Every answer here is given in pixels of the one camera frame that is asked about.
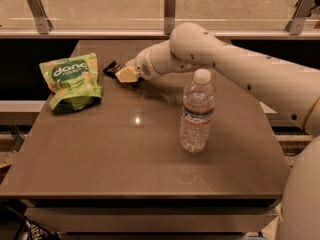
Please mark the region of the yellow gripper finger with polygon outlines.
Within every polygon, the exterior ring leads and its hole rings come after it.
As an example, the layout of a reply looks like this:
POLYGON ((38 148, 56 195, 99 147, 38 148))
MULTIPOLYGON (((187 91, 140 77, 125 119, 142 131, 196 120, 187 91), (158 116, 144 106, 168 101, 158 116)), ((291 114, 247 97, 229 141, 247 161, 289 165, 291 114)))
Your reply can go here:
POLYGON ((139 73, 132 66, 120 68, 115 75, 121 83, 134 83, 139 79, 139 73))

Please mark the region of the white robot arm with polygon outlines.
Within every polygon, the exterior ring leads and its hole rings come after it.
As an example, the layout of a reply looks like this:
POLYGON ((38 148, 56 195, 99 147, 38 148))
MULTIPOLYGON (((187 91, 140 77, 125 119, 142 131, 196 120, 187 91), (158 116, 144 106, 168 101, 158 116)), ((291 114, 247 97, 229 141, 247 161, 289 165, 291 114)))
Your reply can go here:
POLYGON ((120 67, 122 83, 214 68, 313 140, 297 156, 286 183, 275 240, 320 240, 320 71, 224 43, 195 23, 120 67))

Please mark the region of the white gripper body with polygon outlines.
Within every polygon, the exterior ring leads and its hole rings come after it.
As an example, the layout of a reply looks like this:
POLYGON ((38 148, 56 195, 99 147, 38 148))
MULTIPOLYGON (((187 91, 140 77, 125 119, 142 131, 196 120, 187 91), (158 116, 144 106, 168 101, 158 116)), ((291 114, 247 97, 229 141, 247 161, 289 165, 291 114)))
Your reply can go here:
POLYGON ((158 77, 151 60, 152 48, 142 50, 137 56, 125 63, 126 66, 133 66, 138 75, 145 80, 152 80, 158 77))

